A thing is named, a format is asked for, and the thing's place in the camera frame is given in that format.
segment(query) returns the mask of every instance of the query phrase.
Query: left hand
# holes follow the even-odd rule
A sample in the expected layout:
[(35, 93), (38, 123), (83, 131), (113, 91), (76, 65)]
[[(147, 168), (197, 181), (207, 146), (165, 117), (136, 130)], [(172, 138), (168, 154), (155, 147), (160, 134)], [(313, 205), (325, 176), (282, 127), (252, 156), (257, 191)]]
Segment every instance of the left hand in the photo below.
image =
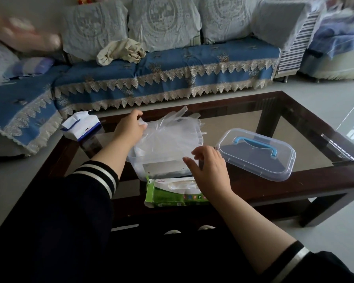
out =
[(142, 138), (146, 124), (139, 125), (138, 116), (143, 115), (138, 109), (131, 111), (129, 115), (122, 118), (114, 131), (114, 140), (121, 140), (123, 143), (133, 147)]

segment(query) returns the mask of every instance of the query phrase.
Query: forearm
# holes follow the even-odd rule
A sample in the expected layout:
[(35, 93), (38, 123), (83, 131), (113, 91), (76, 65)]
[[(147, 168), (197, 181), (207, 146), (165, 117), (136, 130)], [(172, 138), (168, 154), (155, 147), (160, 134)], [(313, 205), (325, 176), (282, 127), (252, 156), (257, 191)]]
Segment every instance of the forearm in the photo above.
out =
[(296, 241), (233, 192), (214, 197), (210, 202), (223, 217), (258, 274)]
[(111, 141), (106, 147), (99, 151), (93, 158), (93, 161), (98, 161), (108, 165), (121, 177), (126, 157), (132, 146), (123, 138), (116, 138)]

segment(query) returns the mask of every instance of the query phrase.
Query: black sleeve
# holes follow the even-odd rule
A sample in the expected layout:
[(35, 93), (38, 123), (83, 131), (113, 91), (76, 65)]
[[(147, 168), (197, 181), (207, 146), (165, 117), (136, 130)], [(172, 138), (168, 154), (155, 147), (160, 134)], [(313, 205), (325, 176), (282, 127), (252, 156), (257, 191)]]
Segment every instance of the black sleeve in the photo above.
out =
[(296, 241), (265, 270), (262, 282), (354, 282), (352, 273), (331, 252), (312, 253)]
[(0, 227), (0, 279), (82, 282), (111, 231), (116, 173), (88, 161), (66, 178), (28, 187)]

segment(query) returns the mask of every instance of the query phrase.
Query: lace fringe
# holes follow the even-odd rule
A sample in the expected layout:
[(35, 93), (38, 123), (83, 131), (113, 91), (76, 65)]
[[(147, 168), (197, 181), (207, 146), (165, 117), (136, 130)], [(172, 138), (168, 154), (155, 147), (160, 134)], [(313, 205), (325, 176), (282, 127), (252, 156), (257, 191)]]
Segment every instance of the lace fringe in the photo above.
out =
[(26, 104), (23, 109), (14, 115), (13, 119), (4, 127), (3, 131), (11, 136), (21, 136), (21, 128), (29, 127), (29, 117), (35, 118), (36, 112), (41, 113), (41, 107), (46, 108), (47, 104), (52, 104), (51, 85), (45, 87), (45, 93)]
[(71, 104), (66, 106), (65, 108), (59, 110), (61, 116), (66, 119), (70, 115), (74, 113), (74, 111), (87, 111), (87, 110), (99, 110), (101, 108), (107, 109), (108, 107), (112, 106), (115, 108), (119, 108), (121, 105), (123, 108), (126, 107), (126, 105), (133, 106), (134, 104), (137, 104), (140, 106), (142, 103), (148, 104), (148, 103), (155, 103), (157, 101), (163, 101), (163, 100), (172, 100), (172, 99), (177, 99), (177, 98), (189, 98), (191, 95), (195, 97), (196, 95), (202, 95), (203, 93), (209, 94), (209, 93), (217, 93), (220, 92), (222, 93), (223, 91), (236, 91), (236, 90), (242, 90), (244, 88), (258, 88), (261, 87), (263, 88), (264, 86), (268, 85), (269, 83), (272, 83), (272, 80), (255, 80), (255, 79), (250, 79), (250, 80), (245, 80), (245, 81), (239, 81), (239, 82), (232, 82), (232, 83), (218, 83), (214, 85), (203, 85), (203, 86), (198, 86), (198, 87), (190, 87), (186, 89), (179, 89), (179, 90), (174, 90), (174, 91), (169, 91), (169, 92), (163, 92), (159, 94), (153, 94), (153, 95), (146, 95), (142, 97), (126, 97), (126, 98), (121, 98), (121, 99), (114, 99), (114, 100), (101, 100), (97, 101), (94, 103), (77, 103), (77, 104)]
[(2, 136), (11, 139), (16, 144), (24, 147), (30, 154), (36, 154), (42, 147), (46, 147), (47, 141), (52, 134), (59, 128), (60, 124), (62, 123), (63, 118), (61, 114), (57, 111), (45, 124), (40, 127), (39, 135), (37, 138), (32, 140), (28, 145), (24, 145), (12, 135), (6, 133), (3, 130), (0, 130), (0, 134)]
[(234, 70), (239, 72), (240, 70), (248, 71), (249, 69), (254, 71), (256, 68), (259, 70), (266, 67), (268, 69), (270, 66), (274, 69), (278, 62), (278, 58), (267, 58), (260, 60), (250, 60), (250, 61), (228, 61), (220, 62), (214, 64), (206, 64), (201, 66), (189, 66), (182, 67), (179, 69), (172, 69), (169, 71), (155, 72), (152, 74), (138, 76), (135, 78), (124, 78), (116, 80), (102, 80), (102, 81), (88, 81), (84, 83), (73, 83), (69, 85), (62, 85), (55, 88), (55, 97), (59, 98), (61, 94), (67, 95), (71, 92), (73, 94), (84, 93), (84, 91), (90, 93), (92, 90), (99, 92), (100, 89), (107, 90), (122, 90), (123, 86), (130, 89), (131, 86), (138, 88), (139, 85), (145, 86), (146, 83), (151, 85), (154, 81), (160, 83), (160, 81), (166, 82), (168, 79), (174, 80), (177, 76), (181, 79), (183, 76), (189, 78), (190, 76), (195, 77), (197, 74), (203, 76), (204, 74), (210, 75), (212, 72), (219, 74), (219, 72), (225, 73), (227, 70), (232, 73)]

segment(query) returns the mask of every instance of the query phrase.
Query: green tissue package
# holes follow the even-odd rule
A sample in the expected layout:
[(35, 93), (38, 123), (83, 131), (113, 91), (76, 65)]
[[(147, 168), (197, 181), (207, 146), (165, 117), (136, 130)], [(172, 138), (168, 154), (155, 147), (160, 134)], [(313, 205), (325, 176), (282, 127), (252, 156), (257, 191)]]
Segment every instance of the green tissue package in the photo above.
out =
[(145, 205), (149, 208), (163, 206), (191, 206), (208, 204), (198, 189), (194, 177), (157, 179), (147, 181)]

